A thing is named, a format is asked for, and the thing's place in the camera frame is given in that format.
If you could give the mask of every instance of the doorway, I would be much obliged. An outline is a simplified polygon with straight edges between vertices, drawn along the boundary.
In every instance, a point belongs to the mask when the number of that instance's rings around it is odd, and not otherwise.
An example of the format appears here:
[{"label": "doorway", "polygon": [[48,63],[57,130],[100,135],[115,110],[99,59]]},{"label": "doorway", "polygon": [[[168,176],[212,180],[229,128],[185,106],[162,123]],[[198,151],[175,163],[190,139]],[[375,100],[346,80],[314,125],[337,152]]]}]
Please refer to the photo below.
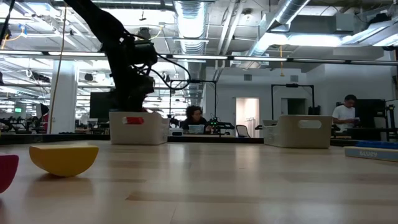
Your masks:
[{"label": "doorway", "polygon": [[307,110],[305,107],[306,99],[282,99],[281,114],[285,115],[306,115]]},{"label": "doorway", "polygon": [[245,125],[250,137],[258,138],[259,132],[255,128],[260,123],[260,99],[236,98],[235,113],[235,125]]}]

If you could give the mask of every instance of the red label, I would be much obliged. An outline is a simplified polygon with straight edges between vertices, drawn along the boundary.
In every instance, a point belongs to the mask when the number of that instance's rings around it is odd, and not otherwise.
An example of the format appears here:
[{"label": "red label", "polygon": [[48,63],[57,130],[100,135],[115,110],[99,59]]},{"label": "red label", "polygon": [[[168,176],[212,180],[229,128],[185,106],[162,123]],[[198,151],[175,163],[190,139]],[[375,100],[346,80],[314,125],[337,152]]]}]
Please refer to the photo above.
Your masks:
[{"label": "red label", "polygon": [[125,124],[144,124],[144,118],[126,117]]}]

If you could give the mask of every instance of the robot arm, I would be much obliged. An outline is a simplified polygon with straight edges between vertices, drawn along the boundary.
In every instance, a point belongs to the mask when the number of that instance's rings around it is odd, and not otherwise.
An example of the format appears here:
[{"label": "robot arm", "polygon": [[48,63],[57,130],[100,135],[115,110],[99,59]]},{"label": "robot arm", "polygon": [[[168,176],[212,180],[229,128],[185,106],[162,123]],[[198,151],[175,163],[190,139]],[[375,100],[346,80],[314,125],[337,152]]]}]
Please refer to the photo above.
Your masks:
[{"label": "robot arm", "polygon": [[[101,10],[90,0],[65,0],[102,43],[115,83],[112,93],[118,110],[142,111],[147,94],[154,92],[154,79],[149,76],[150,67],[157,63],[157,53],[149,40],[135,40],[114,16]],[[134,65],[144,64],[146,73]]]}]

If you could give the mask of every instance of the woman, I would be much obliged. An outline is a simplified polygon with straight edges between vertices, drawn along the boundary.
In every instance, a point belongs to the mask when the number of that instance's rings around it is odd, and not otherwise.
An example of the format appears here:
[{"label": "woman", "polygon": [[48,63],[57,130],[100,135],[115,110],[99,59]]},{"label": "woman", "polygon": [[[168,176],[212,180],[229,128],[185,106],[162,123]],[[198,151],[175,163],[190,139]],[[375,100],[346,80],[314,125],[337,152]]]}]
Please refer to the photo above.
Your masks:
[{"label": "woman", "polygon": [[[184,130],[185,133],[188,132],[190,125],[203,124],[206,126],[207,120],[201,116],[202,110],[200,106],[187,107],[185,114],[187,115],[187,119],[184,121],[182,126],[182,129]],[[205,133],[211,133],[211,126],[206,126],[206,128],[203,130],[203,134]]]}]

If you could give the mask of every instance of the computer monitor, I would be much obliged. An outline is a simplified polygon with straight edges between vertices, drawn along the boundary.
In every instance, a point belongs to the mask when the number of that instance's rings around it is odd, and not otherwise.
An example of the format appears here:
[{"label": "computer monitor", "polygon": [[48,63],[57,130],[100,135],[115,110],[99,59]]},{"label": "computer monitor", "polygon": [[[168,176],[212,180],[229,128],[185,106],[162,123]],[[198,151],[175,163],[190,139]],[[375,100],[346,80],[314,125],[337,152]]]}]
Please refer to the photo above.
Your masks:
[{"label": "computer monitor", "polygon": [[91,93],[90,95],[90,118],[98,118],[109,121],[109,111],[114,108],[111,94]]},{"label": "computer monitor", "polygon": [[385,100],[356,100],[355,117],[364,128],[375,128],[374,118],[386,117]]}]

